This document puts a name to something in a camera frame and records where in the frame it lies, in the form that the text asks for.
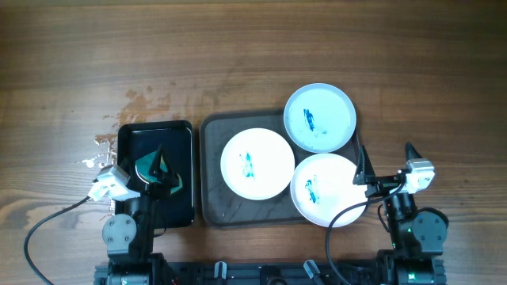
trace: wooden table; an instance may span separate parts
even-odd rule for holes
[[[79,201],[114,162],[119,126],[282,108],[311,82],[343,89],[379,175],[411,141],[436,166],[416,200],[451,220],[449,284],[507,278],[505,4],[335,2],[0,9],[0,284],[41,283],[22,242]],[[335,230],[336,258],[373,257],[390,238],[376,208]],[[86,203],[32,237],[56,284],[87,284],[107,261],[109,205]],[[324,260],[325,229],[237,230],[200,220],[168,230],[171,261]]]

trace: black cable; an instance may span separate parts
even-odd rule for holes
[[[389,233],[389,227],[387,227],[386,223],[383,221],[382,215],[380,214],[380,208],[382,208],[383,204],[381,203],[377,208],[377,214],[379,215],[379,220],[382,223],[382,226]]]
[[[70,207],[67,207],[61,211],[57,211],[56,213],[54,213],[53,215],[49,215],[48,217],[46,218],[43,218],[40,222],[38,222],[35,226],[33,226],[33,228],[29,231],[29,233],[26,235],[26,238],[25,238],[25,244],[23,245],[23,250],[25,251],[25,258],[26,258],[26,261],[28,261],[30,267],[33,269],[33,271],[47,284],[47,285],[54,285],[53,283],[51,283],[51,281],[49,281],[48,278],[46,278],[46,276],[44,276],[42,274],[42,272],[40,272],[39,268],[37,268],[37,266],[35,266],[35,264],[33,263],[32,261],[32,258],[30,258],[30,254],[29,254],[29,240],[30,240],[30,237],[32,236],[33,232],[35,232],[35,230],[37,230],[37,228],[39,226],[42,226],[42,224],[44,224],[45,222],[49,221],[50,219],[53,219],[54,217],[58,216],[58,215],[61,215],[65,212],[68,212],[72,209],[75,209],[76,207],[82,205],[83,203],[85,203],[86,201],[88,201],[89,197],[87,196],[85,199],[82,199],[81,201],[75,203],[74,205],[70,206]]]
[[[363,202],[363,203],[358,203],[358,204],[355,204],[355,205],[352,205],[346,209],[344,209],[343,211],[341,211],[340,213],[338,213],[338,215],[336,215],[332,220],[331,220],[331,223],[330,225],[327,227],[327,231],[326,231],[326,255],[327,255],[327,260],[330,262],[330,266],[331,266],[331,269],[333,269],[333,272],[338,276],[339,279],[341,279],[341,281],[343,283],[345,283],[346,285],[350,285],[350,283],[345,279],[345,277],[343,277],[343,275],[341,275],[341,273],[338,271],[338,268],[336,267],[336,265],[334,265],[334,262],[333,262],[333,258],[331,257],[331,252],[330,252],[330,235],[331,235],[331,230],[333,229],[333,225],[334,223],[346,212],[350,211],[350,210],[353,210],[357,207],[363,207],[363,206],[367,206],[367,205],[370,205],[370,204],[373,204],[373,203],[377,203],[377,202],[380,202],[380,201],[384,201],[384,200],[387,200],[389,198],[391,198],[392,196],[398,194],[400,191],[402,191],[402,188],[403,188],[403,185],[404,184],[400,184],[398,189],[396,189],[396,191],[392,192],[391,194],[385,196],[385,197],[382,197],[382,198],[377,198],[377,199],[371,199],[371,200],[368,200],[366,202]]]

